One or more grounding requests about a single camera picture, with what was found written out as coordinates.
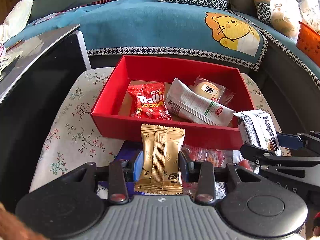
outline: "brown furry object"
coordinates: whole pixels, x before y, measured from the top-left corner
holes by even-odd
[[[3,240],[48,240],[43,235],[35,233],[18,218],[7,212],[0,203],[0,239]]]

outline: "gold wrapper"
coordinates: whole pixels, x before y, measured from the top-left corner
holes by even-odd
[[[142,124],[141,136],[143,168],[134,190],[149,194],[182,194],[178,154],[184,129]]]

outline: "red snack wrapper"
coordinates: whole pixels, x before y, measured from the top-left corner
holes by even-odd
[[[128,93],[133,98],[130,116],[171,120],[164,104],[164,88],[164,83],[128,86]]]

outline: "screw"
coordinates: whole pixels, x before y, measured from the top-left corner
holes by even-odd
[[[199,194],[196,196],[197,201],[202,202],[202,203],[208,203],[213,200],[213,196],[210,194]]]
[[[122,202],[125,200],[125,195],[123,194],[112,194],[110,200],[113,202]]]

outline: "white plastic bag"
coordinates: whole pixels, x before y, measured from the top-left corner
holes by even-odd
[[[301,14],[296,0],[270,0],[272,26],[297,42]]]
[[[302,22],[316,32],[320,31],[320,10],[318,0],[298,0]]]

